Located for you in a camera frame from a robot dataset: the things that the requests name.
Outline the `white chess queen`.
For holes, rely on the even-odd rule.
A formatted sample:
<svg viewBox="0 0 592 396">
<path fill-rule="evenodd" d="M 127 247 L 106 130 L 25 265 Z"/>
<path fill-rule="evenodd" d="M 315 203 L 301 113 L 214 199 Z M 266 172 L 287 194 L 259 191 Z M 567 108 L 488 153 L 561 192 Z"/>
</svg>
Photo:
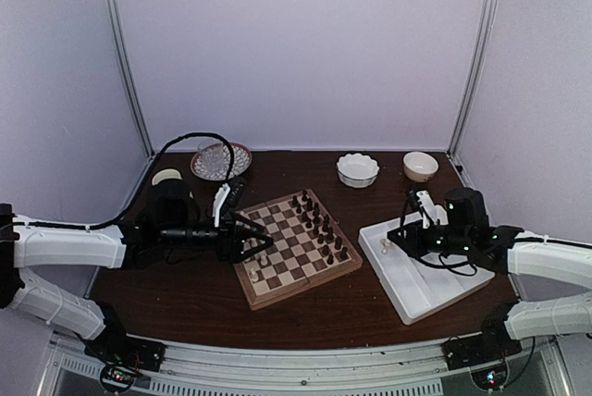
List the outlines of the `white chess queen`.
<svg viewBox="0 0 592 396">
<path fill-rule="evenodd" d="M 252 283 L 256 283 L 259 281 L 259 275 L 258 275 L 258 270 L 255 268 L 251 268 L 249 270 L 249 278 L 251 280 Z"/>
</svg>

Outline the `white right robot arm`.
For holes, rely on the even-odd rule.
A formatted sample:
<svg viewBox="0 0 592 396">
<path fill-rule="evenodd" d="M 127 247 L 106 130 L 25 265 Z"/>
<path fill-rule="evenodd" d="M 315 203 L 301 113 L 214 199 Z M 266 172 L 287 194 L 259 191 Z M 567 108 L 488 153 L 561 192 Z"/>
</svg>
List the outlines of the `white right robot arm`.
<svg viewBox="0 0 592 396">
<path fill-rule="evenodd" d="M 424 189 L 410 189 L 403 208 L 417 212 L 418 219 L 401 219 L 387 238 L 419 264 L 455 274 L 482 269 L 543 286 L 501 305 L 483 321 L 474 343 L 480 359 L 495 359 L 510 341 L 590 332 L 589 243 L 494 226 L 482 193 L 472 188 L 448 191 L 442 216 Z"/>
</svg>

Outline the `pile of white chess pieces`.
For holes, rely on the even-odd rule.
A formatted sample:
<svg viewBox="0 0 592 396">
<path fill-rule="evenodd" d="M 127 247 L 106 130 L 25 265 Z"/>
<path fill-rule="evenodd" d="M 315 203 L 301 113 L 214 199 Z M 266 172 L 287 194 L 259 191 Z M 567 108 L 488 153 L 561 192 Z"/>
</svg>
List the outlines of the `pile of white chess pieces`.
<svg viewBox="0 0 592 396">
<path fill-rule="evenodd" d="M 389 239 L 381 239 L 380 243 L 382 245 L 381 253 L 383 255 L 387 255 L 389 253 L 389 249 L 392 247 L 393 243 Z"/>
</svg>

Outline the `dark chess pieces row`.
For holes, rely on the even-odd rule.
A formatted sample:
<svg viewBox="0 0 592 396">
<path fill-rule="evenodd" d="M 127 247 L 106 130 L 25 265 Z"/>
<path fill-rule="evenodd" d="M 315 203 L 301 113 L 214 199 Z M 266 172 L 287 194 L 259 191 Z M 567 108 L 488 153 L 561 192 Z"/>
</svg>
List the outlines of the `dark chess pieces row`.
<svg viewBox="0 0 592 396">
<path fill-rule="evenodd" d="M 293 216 L 287 222 L 296 237 L 304 246 L 314 245 L 322 256 L 329 253 L 339 255 L 346 246 L 344 238 L 338 234 L 338 224 L 322 207 L 320 201 L 309 190 L 293 194 L 288 201 Z"/>
</svg>

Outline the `wooden chess board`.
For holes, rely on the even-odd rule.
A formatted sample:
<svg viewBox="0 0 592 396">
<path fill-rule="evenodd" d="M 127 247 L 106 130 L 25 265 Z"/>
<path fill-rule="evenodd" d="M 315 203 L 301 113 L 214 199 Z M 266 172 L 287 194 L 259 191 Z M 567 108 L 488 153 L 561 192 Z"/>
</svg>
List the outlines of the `wooden chess board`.
<svg viewBox="0 0 592 396">
<path fill-rule="evenodd" d="M 313 190 L 307 190 L 320 201 Z M 328 265 L 327 257 L 322 256 L 314 245 L 302 246 L 293 236 L 287 222 L 287 218 L 293 216 L 288 204 L 293 194 L 240 210 L 242 216 L 263 225 L 274 240 L 272 247 L 262 251 L 262 255 L 266 254 L 268 257 L 267 266 L 261 266 L 261 257 L 254 256 L 234 266 L 248 305 L 253 311 L 350 274 L 362 266 L 362 257 L 321 201 L 322 207 L 338 224 L 338 234 L 344 238 L 348 247 L 348 259 L 340 261 L 339 256 L 334 255 L 334 263 Z M 251 268 L 258 270 L 259 281 L 256 283 L 252 283 L 249 278 Z"/>
</svg>

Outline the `cream ceramic mug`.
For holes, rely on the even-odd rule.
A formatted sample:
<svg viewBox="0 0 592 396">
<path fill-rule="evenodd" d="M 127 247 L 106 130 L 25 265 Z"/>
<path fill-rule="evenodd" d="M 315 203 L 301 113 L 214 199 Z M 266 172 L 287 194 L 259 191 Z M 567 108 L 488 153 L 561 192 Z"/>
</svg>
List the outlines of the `cream ceramic mug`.
<svg viewBox="0 0 592 396">
<path fill-rule="evenodd" d="M 156 186 L 160 182 L 168 179 L 182 180 L 182 175 L 175 168 L 162 169 L 152 176 L 151 185 Z"/>
</svg>

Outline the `white plastic divided tray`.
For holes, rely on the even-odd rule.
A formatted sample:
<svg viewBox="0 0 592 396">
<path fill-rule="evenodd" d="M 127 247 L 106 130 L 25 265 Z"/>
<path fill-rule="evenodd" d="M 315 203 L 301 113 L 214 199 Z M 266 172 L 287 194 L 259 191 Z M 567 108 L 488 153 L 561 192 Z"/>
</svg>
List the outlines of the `white plastic divided tray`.
<svg viewBox="0 0 592 396">
<path fill-rule="evenodd" d="M 460 267 L 456 274 L 441 267 L 430 268 L 394 244 L 383 255 L 380 240 L 386 239 L 399 223 L 396 218 L 364 227 L 359 231 L 358 242 L 403 324 L 414 324 L 459 302 L 495 277 L 493 272 L 468 266 Z"/>
</svg>

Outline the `cream round bowl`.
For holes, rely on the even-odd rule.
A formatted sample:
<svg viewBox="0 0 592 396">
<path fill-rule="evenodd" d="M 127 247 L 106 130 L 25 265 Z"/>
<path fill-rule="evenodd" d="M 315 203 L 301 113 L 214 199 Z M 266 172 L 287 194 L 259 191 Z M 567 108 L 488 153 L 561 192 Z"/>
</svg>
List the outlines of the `cream round bowl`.
<svg viewBox="0 0 592 396">
<path fill-rule="evenodd" d="M 423 152 L 409 152 L 404 155 L 402 162 L 405 176 L 417 183 L 428 182 L 439 169 L 438 161 L 432 155 Z"/>
</svg>

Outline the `patterned brown rim plate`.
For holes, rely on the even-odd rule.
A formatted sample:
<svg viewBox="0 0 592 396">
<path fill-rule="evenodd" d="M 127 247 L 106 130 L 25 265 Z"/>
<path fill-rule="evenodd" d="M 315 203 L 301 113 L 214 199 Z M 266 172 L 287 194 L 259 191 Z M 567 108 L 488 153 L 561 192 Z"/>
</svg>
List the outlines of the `patterned brown rim plate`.
<svg viewBox="0 0 592 396">
<path fill-rule="evenodd" d="M 192 174 L 199 179 L 209 181 L 222 181 L 227 178 L 227 175 L 229 175 L 229 178 L 232 179 L 243 174 L 252 163 L 252 154 L 248 148 L 241 144 L 232 143 L 230 146 L 232 152 L 228 150 L 228 147 L 226 145 L 224 147 L 224 167 L 220 169 L 218 172 L 213 173 L 203 171 L 200 165 L 200 154 L 199 152 L 197 152 L 193 156 L 190 163 Z"/>
</svg>

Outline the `white scalloped bowl black rim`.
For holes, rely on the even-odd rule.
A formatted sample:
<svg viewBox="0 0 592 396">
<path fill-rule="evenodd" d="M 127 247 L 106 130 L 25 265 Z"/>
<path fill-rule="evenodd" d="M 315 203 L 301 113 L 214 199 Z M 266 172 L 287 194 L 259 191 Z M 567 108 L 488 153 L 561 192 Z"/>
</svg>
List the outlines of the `white scalloped bowl black rim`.
<svg viewBox="0 0 592 396">
<path fill-rule="evenodd" d="M 374 158 L 360 153 L 341 156 L 336 167 L 339 180 L 354 189 L 371 186 L 380 171 L 379 164 Z"/>
</svg>

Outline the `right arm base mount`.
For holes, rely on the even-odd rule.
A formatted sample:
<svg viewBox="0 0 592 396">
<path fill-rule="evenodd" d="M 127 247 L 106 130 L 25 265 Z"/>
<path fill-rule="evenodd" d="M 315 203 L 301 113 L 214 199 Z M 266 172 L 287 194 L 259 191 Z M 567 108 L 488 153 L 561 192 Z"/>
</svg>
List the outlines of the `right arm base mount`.
<svg viewBox="0 0 592 396">
<path fill-rule="evenodd" d="M 510 356 L 522 351 L 522 343 L 513 340 L 504 323 L 508 313 L 516 305 L 500 305 L 485 317 L 481 332 L 461 338 L 452 336 L 441 344 L 449 371 L 473 368 L 471 379 L 475 386 L 488 394 L 505 391 L 517 382 L 530 365 L 537 346 L 536 337 L 531 337 L 527 359 L 518 372 L 512 372 L 508 364 Z"/>
</svg>

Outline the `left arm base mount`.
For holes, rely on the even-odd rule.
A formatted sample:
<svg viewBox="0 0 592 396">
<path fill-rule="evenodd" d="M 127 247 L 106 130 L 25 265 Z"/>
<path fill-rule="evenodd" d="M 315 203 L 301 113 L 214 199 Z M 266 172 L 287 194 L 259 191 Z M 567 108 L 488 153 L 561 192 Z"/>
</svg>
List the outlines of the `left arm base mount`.
<svg viewBox="0 0 592 396">
<path fill-rule="evenodd" d="M 80 340 L 85 346 L 84 352 L 104 364 L 99 375 L 101 386 L 108 393 L 119 395 L 142 377 L 143 370 L 160 370 L 166 345 L 131 337 L 111 305 L 98 303 L 98 306 L 104 316 L 105 328 L 94 340 Z"/>
</svg>

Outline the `left aluminium frame post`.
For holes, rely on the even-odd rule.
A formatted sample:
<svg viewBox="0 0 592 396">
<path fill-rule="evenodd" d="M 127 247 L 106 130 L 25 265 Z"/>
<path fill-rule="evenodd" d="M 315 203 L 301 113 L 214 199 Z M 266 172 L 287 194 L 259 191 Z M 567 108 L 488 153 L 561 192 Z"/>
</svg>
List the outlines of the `left aluminium frame post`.
<svg viewBox="0 0 592 396">
<path fill-rule="evenodd" d="M 152 157 L 154 148 L 147 129 L 145 118 L 140 105 L 135 80 L 132 74 L 128 49 L 125 43 L 124 31 L 119 14 L 117 0 L 105 0 L 107 15 L 117 56 L 117 66 L 122 80 L 124 92 L 129 105 L 132 122 L 142 143 L 142 149 L 147 157 Z"/>
</svg>

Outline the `aluminium frame post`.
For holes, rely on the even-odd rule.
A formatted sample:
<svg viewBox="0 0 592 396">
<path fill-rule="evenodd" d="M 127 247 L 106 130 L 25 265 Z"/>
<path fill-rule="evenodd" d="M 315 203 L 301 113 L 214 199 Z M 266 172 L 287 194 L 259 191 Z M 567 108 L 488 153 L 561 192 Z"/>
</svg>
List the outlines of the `aluminium frame post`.
<svg viewBox="0 0 592 396">
<path fill-rule="evenodd" d="M 117 66 L 122 80 L 124 92 L 129 105 L 132 122 L 142 143 L 142 149 L 147 157 L 152 157 L 154 148 L 147 129 L 145 118 L 140 105 L 135 80 L 132 74 L 128 49 L 125 43 L 124 31 L 119 14 L 117 0 L 105 0 L 107 15 L 117 56 Z"/>
<path fill-rule="evenodd" d="M 499 0 L 482 0 L 481 13 L 476 31 L 475 45 L 464 85 L 462 100 L 455 126 L 450 138 L 447 154 L 451 159 L 458 157 L 464 130 L 468 123 L 475 99 L 479 79 L 487 53 L 487 44 L 493 29 Z"/>
</svg>

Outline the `right aluminium frame post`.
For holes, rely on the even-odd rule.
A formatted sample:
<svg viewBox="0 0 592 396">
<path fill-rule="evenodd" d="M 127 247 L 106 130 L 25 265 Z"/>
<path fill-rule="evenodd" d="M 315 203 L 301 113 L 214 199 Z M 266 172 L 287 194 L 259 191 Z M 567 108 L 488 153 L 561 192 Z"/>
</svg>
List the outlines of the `right aluminium frame post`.
<svg viewBox="0 0 592 396">
<path fill-rule="evenodd" d="M 450 138 L 447 154 L 451 159 L 458 157 L 464 130 L 468 123 L 475 99 L 479 79 L 487 53 L 487 44 L 493 29 L 499 0 L 482 0 L 481 13 L 476 31 L 475 45 L 464 85 L 462 100 L 455 126 Z"/>
</svg>

